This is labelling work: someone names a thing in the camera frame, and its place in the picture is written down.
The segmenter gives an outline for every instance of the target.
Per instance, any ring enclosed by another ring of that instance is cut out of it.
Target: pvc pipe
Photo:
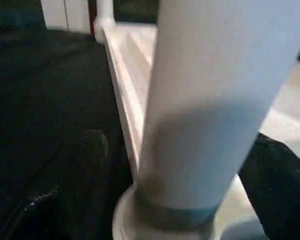
[[[300,0],[162,0],[160,7],[136,192],[154,209],[204,220],[297,59]]]
[[[104,27],[115,25],[113,0],[96,0],[96,19],[94,21],[95,39],[105,42]]]

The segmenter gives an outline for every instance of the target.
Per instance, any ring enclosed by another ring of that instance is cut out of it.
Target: white vertical post
[[[178,232],[171,225],[211,221],[296,61],[300,1],[162,0],[160,7],[136,196],[156,224],[169,225],[147,228],[143,239],[190,239],[163,236]],[[138,224],[135,232],[146,224],[123,222]]]
[[[113,0],[96,0],[96,19],[94,21],[95,39],[99,43],[105,41],[104,27],[115,24]]]

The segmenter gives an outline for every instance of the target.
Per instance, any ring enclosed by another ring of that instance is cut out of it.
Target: white pole
[[[300,0],[160,7],[136,196],[156,224],[193,227],[212,219],[296,61]]]
[[[94,21],[95,39],[99,43],[104,43],[104,27],[115,25],[113,0],[96,0],[96,11]]]

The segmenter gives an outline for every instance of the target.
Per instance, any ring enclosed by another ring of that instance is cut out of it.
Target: white plastic fitting
[[[94,35],[98,43],[105,42],[105,27],[112,27],[116,24],[114,17],[113,0],[97,0],[96,1],[96,18],[94,20]]]

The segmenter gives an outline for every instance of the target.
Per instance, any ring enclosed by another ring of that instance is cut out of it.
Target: black cloth
[[[265,234],[271,240],[300,240],[300,158],[259,134],[239,177]]]
[[[0,239],[111,239],[131,183],[104,46],[0,29]]]

